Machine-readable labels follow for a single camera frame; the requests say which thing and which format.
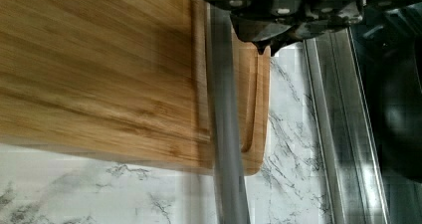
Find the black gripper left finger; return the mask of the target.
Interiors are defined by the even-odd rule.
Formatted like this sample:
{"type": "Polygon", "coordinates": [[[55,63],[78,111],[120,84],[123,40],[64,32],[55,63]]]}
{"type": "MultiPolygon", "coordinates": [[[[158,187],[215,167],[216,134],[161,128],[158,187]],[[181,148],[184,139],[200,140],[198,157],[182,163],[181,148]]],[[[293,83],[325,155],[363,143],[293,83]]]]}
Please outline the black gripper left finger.
{"type": "Polygon", "coordinates": [[[237,38],[242,42],[253,44],[259,55],[263,55],[267,48],[270,48],[271,54],[275,55],[293,42],[289,35],[293,27],[291,18],[243,17],[231,13],[230,20],[237,38]]]}

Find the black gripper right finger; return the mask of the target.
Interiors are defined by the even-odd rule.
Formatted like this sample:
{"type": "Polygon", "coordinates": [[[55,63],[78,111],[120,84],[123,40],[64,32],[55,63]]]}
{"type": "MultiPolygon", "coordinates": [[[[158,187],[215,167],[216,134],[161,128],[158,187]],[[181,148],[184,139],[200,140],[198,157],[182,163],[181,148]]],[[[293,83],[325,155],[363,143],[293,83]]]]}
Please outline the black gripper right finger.
{"type": "Polygon", "coordinates": [[[290,44],[340,31],[362,20],[363,6],[359,3],[349,3],[333,15],[328,15],[321,20],[303,22],[276,36],[271,41],[271,55],[275,56],[279,50],[290,44]]]}

